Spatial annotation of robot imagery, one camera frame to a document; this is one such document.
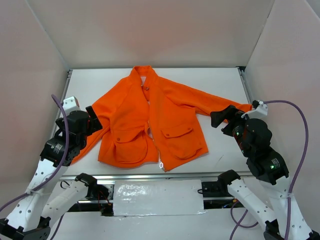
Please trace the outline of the orange zip jacket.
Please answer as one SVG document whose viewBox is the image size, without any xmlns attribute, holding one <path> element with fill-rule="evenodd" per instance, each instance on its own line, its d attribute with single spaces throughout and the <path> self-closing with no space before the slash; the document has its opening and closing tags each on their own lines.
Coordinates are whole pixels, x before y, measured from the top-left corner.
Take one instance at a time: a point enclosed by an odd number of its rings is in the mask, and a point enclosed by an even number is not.
<svg viewBox="0 0 320 240">
<path fill-rule="evenodd" d="M 208 153 L 197 115 L 231 105 L 243 112 L 252 109 L 163 78 L 150 66 L 135 66 L 93 103 L 102 129 L 87 138 L 75 161 L 99 145 L 101 163 L 130 169 L 162 162 L 168 172 Z"/>
</svg>

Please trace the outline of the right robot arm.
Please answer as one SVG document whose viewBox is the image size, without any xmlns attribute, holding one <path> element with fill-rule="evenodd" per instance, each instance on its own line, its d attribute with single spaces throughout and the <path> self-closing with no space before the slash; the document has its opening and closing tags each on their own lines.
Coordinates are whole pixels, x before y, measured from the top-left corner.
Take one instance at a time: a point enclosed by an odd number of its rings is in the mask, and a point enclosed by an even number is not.
<svg viewBox="0 0 320 240">
<path fill-rule="evenodd" d="M 234 170 L 218 176 L 218 192 L 235 197 L 256 219 L 266 240 L 318 240 L 320 234 L 308 226 L 292 193 L 294 180 L 284 158 L 270 146 L 272 132 L 262 120 L 267 113 L 267 105 L 255 101 L 253 109 L 248 112 L 229 105 L 224 110 L 211 112 L 210 117 L 214 128 L 227 121 L 222 133 L 235 139 L 247 158 L 250 172 L 265 190 L 271 208 Z"/>
</svg>

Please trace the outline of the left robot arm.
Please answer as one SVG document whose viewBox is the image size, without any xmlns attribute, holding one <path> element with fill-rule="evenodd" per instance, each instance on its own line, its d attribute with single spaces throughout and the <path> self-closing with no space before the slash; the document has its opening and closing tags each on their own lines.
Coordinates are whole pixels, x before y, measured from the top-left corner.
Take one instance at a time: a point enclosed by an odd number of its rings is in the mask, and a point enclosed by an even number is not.
<svg viewBox="0 0 320 240">
<path fill-rule="evenodd" d="M 48 201 L 60 177 L 85 148 L 87 137 L 102 129 L 91 106 L 73 110 L 56 121 L 58 130 L 40 154 L 35 174 L 16 207 L 0 220 L 1 235 L 12 240 L 46 240 L 52 226 L 77 201 L 108 198 L 108 189 L 93 176 L 81 173 L 60 195 Z"/>
</svg>

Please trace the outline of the white foil-covered board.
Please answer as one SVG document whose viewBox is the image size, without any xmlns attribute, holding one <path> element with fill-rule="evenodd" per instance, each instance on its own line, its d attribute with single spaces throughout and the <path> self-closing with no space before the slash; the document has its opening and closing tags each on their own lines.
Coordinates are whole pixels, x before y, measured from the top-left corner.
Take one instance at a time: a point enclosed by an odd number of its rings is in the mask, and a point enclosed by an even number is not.
<svg viewBox="0 0 320 240">
<path fill-rule="evenodd" d="M 121 217 L 205 213 L 200 180 L 117 181 L 113 214 Z"/>
</svg>

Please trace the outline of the left aluminium table rail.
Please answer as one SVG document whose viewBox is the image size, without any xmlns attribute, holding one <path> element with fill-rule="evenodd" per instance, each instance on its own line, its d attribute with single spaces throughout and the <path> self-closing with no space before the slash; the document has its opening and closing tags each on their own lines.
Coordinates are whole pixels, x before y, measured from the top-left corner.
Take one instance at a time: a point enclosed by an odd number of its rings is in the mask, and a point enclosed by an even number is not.
<svg viewBox="0 0 320 240">
<path fill-rule="evenodd" d="M 71 77 L 72 77 L 72 72 L 73 72 L 72 69 L 70 69 L 67 72 L 67 78 L 66 78 L 64 89 L 63 89 L 63 92 L 62 92 L 62 95 L 61 95 L 61 98 L 60 98 L 60 102 L 61 103 L 63 103 L 63 100 L 66 98 L 66 94 L 67 94 L 67 91 L 68 91 L 69 83 L 70 83 L 70 80 L 71 80 Z M 60 117 L 60 114 L 61 114 L 61 110 L 58 108 L 57 114 L 55 116 L 55 120 L 53 121 L 53 129 L 51 131 L 51 137 L 54 136 L 54 134 L 55 134 L 55 132 L 57 130 L 56 119 Z"/>
</svg>

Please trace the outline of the aluminium table rail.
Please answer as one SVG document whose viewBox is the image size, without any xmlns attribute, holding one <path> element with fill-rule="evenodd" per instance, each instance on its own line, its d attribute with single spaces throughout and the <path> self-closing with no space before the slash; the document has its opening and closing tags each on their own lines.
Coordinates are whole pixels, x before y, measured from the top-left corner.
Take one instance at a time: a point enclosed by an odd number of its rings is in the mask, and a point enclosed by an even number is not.
<svg viewBox="0 0 320 240">
<path fill-rule="evenodd" d="M 67 72 L 67 78 L 66 78 L 64 89 L 63 89 L 63 92 L 62 92 L 62 95 L 61 95 L 61 98 L 60 98 L 60 102 L 61 103 L 63 103 L 63 100 L 66 98 L 66 94 L 67 94 L 67 91 L 68 91 L 69 83 L 70 83 L 70 80 L 71 80 L 71 77 L 72 77 L 72 72 L 73 72 L 72 69 L 70 69 Z M 55 116 L 55 120 L 53 121 L 53 129 L 51 131 L 51 137 L 54 136 L 54 134 L 55 134 L 55 132 L 57 130 L 56 119 L 60 117 L 60 114 L 61 114 L 61 110 L 58 108 L 57 114 Z"/>
<path fill-rule="evenodd" d="M 216 178 L 222 172 L 196 172 L 196 173 L 163 173 L 163 174 L 127 174 L 127 175 L 93 175 L 98 181 L 158 181 L 178 179 L 204 179 Z"/>
<path fill-rule="evenodd" d="M 252 94 L 252 91 L 250 89 L 249 82 L 247 80 L 247 76 L 246 76 L 246 73 L 245 73 L 246 66 L 237 66 L 236 68 L 238 69 L 239 76 L 241 78 L 241 82 L 242 82 L 242 85 L 243 85 L 247 100 L 248 100 L 249 103 L 252 103 L 254 98 L 253 98 L 253 94 Z"/>
</svg>

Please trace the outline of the right aluminium table rail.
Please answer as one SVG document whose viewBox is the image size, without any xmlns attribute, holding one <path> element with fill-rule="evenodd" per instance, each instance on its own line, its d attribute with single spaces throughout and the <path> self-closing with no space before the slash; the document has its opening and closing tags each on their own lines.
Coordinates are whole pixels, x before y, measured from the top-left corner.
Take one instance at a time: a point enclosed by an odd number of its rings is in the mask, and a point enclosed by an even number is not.
<svg viewBox="0 0 320 240">
<path fill-rule="evenodd" d="M 241 78 L 241 82 L 242 82 L 242 85 L 243 85 L 247 100 L 248 100 L 249 103 L 252 103 L 254 98 L 253 98 L 253 94 L 252 94 L 252 91 L 250 89 L 249 82 L 247 80 L 247 76 L 246 76 L 246 73 L 245 73 L 246 66 L 237 66 L 236 68 L 238 69 L 239 76 Z"/>
</svg>

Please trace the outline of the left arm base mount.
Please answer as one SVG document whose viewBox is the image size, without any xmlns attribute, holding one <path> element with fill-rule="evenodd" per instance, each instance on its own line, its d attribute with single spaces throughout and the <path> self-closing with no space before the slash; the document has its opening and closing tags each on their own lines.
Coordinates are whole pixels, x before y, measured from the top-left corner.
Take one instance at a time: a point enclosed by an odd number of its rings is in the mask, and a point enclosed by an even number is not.
<svg viewBox="0 0 320 240">
<path fill-rule="evenodd" d="M 97 196 L 93 196 L 91 199 L 78 201 L 68 212 L 100 212 L 105 217 L 114 215 L 113 203 L 109 200 L 109 192 L 105 194 L 104 190 L 99 191 Z"/>
</svg>

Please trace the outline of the front aluminium table rail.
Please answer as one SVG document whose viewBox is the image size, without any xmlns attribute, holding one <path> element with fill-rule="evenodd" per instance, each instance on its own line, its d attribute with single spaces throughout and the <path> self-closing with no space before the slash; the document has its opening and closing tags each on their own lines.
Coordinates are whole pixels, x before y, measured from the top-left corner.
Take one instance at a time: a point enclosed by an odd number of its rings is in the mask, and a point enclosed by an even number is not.
<svg viewBox="0 0 320 240">
<path fill-rule="evenodd" d="M 178 179 L 204 179 L 216 178 L 222 172 L 196 172 L 196 173 L 163 173 L 163 174 L 127 174 L 127 175 L 93 175 L 98 181 L 158 181 Z"/>
</svg>

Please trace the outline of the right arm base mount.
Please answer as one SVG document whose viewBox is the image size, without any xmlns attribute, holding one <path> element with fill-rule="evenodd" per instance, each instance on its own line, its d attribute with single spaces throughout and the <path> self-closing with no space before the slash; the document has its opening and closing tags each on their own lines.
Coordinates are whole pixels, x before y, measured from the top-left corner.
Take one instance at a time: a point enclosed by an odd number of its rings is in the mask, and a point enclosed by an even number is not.
<svg viewBox="0 0 320 240">
<path fill-rule="evenodd" d="M 237 199 L 224 192 L 217 181 L 202 181 L 197 193 L 203 197 L 205 210 L 230 209 Z"/>
</svg>

